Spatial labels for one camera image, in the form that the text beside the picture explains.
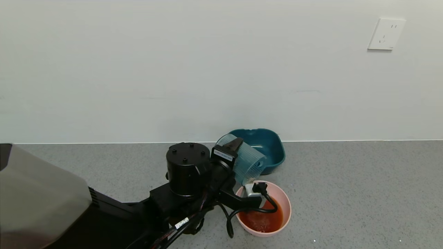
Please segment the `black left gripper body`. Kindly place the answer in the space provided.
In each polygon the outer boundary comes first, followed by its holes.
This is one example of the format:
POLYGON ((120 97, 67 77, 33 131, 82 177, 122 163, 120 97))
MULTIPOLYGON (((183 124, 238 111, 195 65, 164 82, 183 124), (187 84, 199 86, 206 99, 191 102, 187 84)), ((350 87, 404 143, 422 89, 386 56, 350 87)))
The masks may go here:
POLYGON ((215 145, 209 159, 211 166, 211 186, 217 190, 232 190, 236 184, 234 164, 237 153, 229 148, 215 145))

